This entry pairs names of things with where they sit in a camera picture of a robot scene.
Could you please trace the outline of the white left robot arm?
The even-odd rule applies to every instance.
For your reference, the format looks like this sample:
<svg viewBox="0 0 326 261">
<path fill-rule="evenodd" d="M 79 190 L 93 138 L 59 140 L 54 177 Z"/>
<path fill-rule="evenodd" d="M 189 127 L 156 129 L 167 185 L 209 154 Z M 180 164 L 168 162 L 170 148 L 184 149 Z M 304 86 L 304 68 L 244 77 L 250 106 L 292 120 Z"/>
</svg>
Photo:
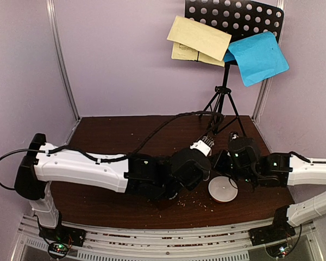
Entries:
<svg viewBox="0 0 326 261">
<path fill-rule="evenodd" d="M 145 154 L 93 154 L 68 146 L 56 147 L 45 134 L 34 135 L 17 171 L 14 189 L 28 199 L 47 234 L 55 241 L 67 237 L 55 207 L 50 183 L 69 182 L 100 187 L 150 200 L 173 199 L 193 190 L 209 177 L 208 158 L 214 140 L 203 136 L 190 147 L 167 157 Z"/>
</svg>

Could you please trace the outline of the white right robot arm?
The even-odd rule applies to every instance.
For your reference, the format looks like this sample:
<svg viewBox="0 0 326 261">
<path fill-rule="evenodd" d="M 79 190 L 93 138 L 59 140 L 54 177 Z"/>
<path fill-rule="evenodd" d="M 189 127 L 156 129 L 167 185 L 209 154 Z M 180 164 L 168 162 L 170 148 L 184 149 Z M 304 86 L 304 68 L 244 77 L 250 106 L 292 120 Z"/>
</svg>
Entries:
<svg viewBox="0 0 326 261">
<path fill-rule="evenodd" d="M 326 185 L 326 159 L 306 158 L 293 151 L 263 156 L 253 138 L 236 134 L 231 136 L 227 149 L 211 157 L 211 166 L 232 179 L 244 179 L 253 188 Z M 326 191 L 277 209 L 267 234 L 279 240 L 289 229 L 325 214 Z"/>
</svg>

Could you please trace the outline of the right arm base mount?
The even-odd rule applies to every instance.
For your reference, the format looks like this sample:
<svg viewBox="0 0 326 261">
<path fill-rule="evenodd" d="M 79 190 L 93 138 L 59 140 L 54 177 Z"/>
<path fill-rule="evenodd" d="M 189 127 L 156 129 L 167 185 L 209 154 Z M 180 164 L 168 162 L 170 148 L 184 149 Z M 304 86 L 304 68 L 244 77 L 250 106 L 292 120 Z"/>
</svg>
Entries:
<svg viewBox="0 0 326 261">
<path fill-rule="evenodd" d="M 248 233 L 253 246 L 284 240 L 288 235 L 296 235 L 295 229 L 290 225 L 268 225 L 252 228 Z"/>
</svg>

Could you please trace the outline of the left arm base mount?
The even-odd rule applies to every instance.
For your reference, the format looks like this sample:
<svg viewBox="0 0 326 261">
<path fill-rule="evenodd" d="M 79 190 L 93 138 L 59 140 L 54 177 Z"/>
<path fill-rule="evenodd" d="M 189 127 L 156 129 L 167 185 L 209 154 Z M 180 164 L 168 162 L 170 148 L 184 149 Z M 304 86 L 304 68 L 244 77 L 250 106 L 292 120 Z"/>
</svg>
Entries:
<svg viewBox="0 0 326 261">
<path fill-rule="evenodd" d="M 49 241 L 56 241 L 66 245 L 82 247 L 86 231 L 84 229 L 62 226 L 61 228 L 50 229 L 42 227 L 39 236 Z"/>
</svg>

